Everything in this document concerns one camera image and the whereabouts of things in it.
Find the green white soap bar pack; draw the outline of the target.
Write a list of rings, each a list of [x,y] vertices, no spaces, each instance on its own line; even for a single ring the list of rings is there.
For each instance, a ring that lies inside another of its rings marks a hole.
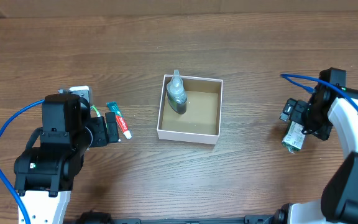
[[[287,126],[282,145],[292,154],[300,151],[303,147],[306,135],[302,133],[302,130],[303,126],[294,121],[291,121]]]

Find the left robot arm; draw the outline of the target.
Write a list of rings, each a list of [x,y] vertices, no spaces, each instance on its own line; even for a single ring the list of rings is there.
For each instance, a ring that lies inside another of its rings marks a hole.
[[[120,142],[113,113],[92,116],[92,105],[88,86],[45,97],[42,127],[32,133],[14,164],[14,188],[31,223],[63,223],[85,152]]]

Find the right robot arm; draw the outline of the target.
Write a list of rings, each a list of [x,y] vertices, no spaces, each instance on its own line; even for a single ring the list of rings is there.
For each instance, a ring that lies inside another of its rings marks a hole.
[[[288,203],[267,223],[358,223],[358,90],[346,86],[346,71],[329,68],[304,86],[308,101],[290,98],[280,119],[288,123],[282,145],[289,152],[301,150],[305,137],[326,141],[335,129],[344,161],[325,186],[321,199]]]

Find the clear soap pump bottle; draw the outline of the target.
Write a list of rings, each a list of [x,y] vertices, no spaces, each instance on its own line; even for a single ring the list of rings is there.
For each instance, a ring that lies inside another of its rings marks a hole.
[[[186,112],[187,94],[183,86],[179,70],[174,70],[171,81],[167,84],[169,105],[178,114]]]

